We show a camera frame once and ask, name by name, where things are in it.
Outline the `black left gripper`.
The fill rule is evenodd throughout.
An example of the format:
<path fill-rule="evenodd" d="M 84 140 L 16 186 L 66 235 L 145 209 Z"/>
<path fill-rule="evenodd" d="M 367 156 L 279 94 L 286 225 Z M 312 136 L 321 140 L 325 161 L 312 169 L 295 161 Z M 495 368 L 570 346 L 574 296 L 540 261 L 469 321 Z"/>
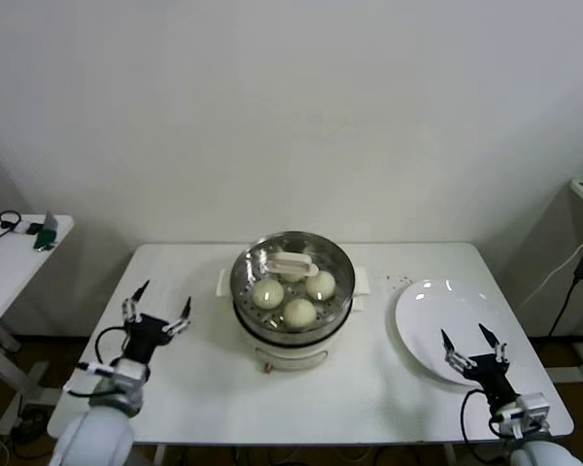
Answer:
<path fill-rule="evenodd" d="M 171 336 L 181 334 L 189 326 L 191 297 L 188 298 L 180 317 L 170 323 L 166 320 L 140 314 L 138 303 L 150 281 L 145 281 L 136 291 L 121 303 L 122 321 L 127 330 L 128 340 L 123 349 L 123 357 L 140 364 L 149 364 L 157 347 L 166 346 Z"/>

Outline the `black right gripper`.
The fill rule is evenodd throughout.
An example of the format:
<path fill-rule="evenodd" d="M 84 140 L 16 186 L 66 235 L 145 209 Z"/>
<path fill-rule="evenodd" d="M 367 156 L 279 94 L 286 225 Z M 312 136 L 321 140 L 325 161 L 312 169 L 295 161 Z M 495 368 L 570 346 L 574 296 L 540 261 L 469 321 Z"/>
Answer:
<path fill-rule="evenodd" d="M 493 353 L 471 356 L 459 353 L 444 330 L 441 330 L 446 362 L 469 381 L 480 384 L 491 408 L 502 408 L 513 403 L 519 394 L 506 377 L 509 359 L 506 343 L 501 343 L 494 332 L 482 323 L 478 324 Z"/>

